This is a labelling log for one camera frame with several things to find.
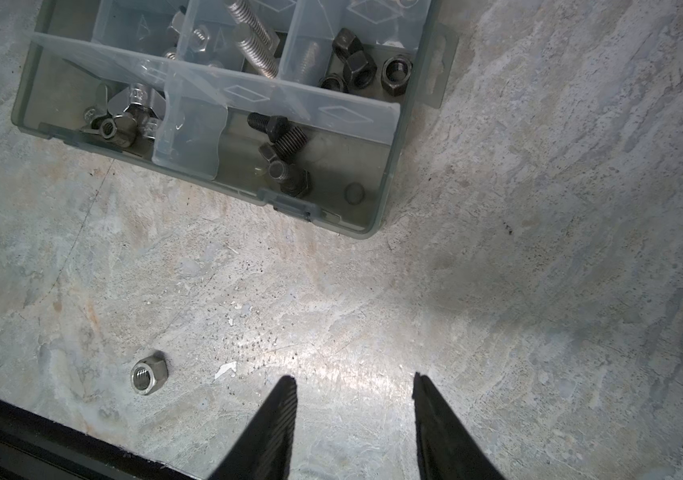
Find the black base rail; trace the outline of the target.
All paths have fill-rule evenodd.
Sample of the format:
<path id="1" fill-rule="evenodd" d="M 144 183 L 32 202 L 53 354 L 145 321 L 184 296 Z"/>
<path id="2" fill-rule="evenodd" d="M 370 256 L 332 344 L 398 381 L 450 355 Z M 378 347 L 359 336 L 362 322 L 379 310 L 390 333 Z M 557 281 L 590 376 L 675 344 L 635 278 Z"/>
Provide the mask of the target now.
<path id="1" fill-rule="evenodd" d="M 0 400 L 0 479 L 187 479 L 78 430 Z"/>

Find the black hex nut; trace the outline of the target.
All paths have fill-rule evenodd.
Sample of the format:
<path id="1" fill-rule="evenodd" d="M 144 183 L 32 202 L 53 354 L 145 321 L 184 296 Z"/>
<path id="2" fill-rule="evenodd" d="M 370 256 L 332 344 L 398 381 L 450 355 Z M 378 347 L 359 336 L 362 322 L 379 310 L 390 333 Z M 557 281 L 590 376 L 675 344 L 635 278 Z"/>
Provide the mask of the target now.
<path id="1" fill-rule="evenodd" d="M 381 68 L 381 87 L 383 91 L 391 97 L 403 96 L 409 87 L 413 72 L 413 62 L 411 58 L 404 55 L 395 55 Z"/>

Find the small black screw apart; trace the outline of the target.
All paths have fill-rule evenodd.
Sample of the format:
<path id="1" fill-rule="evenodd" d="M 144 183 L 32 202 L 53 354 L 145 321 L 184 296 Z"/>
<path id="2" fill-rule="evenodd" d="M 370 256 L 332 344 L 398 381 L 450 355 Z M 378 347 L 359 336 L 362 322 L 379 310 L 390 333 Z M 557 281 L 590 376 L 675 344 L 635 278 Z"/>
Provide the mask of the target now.
<path id="1" fill-rule="evenodd" d="M 253 130 L 266 134 L 271 143 L 277 142 L 290 129 L 290 122 L 284 116 L 268 116 L 251 112 L 247 115 L 246 121 Z"/>

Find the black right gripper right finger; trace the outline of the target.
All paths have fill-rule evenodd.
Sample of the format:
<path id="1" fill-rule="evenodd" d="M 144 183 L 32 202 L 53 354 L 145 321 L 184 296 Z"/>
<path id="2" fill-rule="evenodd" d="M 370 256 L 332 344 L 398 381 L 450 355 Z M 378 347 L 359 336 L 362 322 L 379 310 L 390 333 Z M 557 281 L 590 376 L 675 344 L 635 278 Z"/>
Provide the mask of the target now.
<path id="1" fill-rule="evenodd" d="M 413 403 L 421 479 L 505 479 L 431 378 L 419 372 L 413 378 Z"/>

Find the silver hex nut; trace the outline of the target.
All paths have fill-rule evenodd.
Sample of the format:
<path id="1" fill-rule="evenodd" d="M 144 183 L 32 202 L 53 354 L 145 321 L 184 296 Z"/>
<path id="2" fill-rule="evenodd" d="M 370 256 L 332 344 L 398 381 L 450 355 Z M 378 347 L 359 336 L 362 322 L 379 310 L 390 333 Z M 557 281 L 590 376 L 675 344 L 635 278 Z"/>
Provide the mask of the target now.
<path id="1" fill-rule="evenodd" d="M 139 395 L 157 392 L 168 379 L 168 367 L 162 352 L 154 352 L 136 362 L 130 372 L 130 385 Z"/>
<path id="2" fill-rule="evenodd" d="M 182 28 L 185 22 L 185 8 L 181 7 L 173 15 L 171 22 L 166 30 L 166 36 L 169 41 L 177 46 L 181 38 Z M 207 50 L 210 41 L 210 34 L 204 25 L 194 28 L 191 33 L 191 40 L 189 40 L 190 48 L 197 53 L 203 53 Z"/>

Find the black hex bolt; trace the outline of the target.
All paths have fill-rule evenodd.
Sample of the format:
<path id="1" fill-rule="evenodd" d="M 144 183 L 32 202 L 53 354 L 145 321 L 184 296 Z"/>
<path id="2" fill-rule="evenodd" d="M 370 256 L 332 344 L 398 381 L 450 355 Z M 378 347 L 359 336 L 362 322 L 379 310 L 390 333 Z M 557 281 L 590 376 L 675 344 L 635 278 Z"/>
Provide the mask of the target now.
<path id="1" fill-rule="evenodd" d="M 292 163 L 295 155 L 303 150 L 308 142 L 308 137 L 298 126 L 292 126 L 279 140 L 274 143 L 263 143 L 258 148 L 258 153 L 267 162 L 281 160 Z"/>
<path id="2" fill-rule="evenodd" d="M 286 195 L 301 198 L 309 194 L 311 190 L 309 173 L 296 165 L 274 160 L 269 164 L 267 173 Z"/>

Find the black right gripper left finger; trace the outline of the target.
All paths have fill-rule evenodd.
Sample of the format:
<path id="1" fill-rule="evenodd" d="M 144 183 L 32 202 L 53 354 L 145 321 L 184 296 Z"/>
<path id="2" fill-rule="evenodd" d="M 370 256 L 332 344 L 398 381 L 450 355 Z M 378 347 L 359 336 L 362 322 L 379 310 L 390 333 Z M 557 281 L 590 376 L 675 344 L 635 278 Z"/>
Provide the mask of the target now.
<path id="1" fill-rule="evenodd" d="M 282 376 L 209 479 L 287 479 L 297 414 L 297 385 Z"/>

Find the grey transparent organizer box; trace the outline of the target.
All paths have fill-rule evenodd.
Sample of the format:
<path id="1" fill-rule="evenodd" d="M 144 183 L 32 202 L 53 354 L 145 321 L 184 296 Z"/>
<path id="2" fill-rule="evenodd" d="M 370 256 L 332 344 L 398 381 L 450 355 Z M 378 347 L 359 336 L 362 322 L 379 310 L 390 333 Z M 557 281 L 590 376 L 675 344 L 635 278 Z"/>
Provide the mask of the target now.
<path id="1" fill-rule="evenodd" d="M 441 106 L 457 34 L 439 23 L 437 1 L 249 1 L 279 37 L 278 75 L 255 70 L 233 41 L 238 25 L 223 1 L 47 1 L 41 6 L 21 75 L 12 123 L 187 180 L 352 238 L 379 230 L 407 128 L 417 103 Z M 184 7 L 178 45 L 166 36 Z M 207 50 L 189 46 L 194 28 Z M 391 97 L 381 68 L 411 58 L 407 92 Z M 131 107 L 133 146 L 84 133 L 96 88 L 109 99 L 142 83 L 166 100 L 163 120 Z M 266 134 L 247 115 L 284 116 L 308 142 L 293 162 L 311 179 L 309 194 L 281 192 L 258 153 Z"/>

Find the silver hex bolt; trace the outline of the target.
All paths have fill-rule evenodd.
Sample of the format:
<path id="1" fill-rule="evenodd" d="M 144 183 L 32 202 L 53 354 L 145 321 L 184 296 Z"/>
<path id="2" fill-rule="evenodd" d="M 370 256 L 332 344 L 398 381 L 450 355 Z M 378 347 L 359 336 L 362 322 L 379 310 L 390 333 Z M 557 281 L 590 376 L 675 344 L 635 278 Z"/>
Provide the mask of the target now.
<path id="1" fill-rule="evenodd" d="M 238 24 L 233 31 L 233 41 L 243 57 L 259 74 L 269 79 L 277 78 L 277 60 L 249 25 Z"/>
<path id="2" fill-rule="evenodd" d="M 223 0 L 223 5 L 236 24 L 245 24 L 251 28 L 258 39 L 271 53 L 279 46 L 279 37 L 257 14 L 248 0 Z"/>

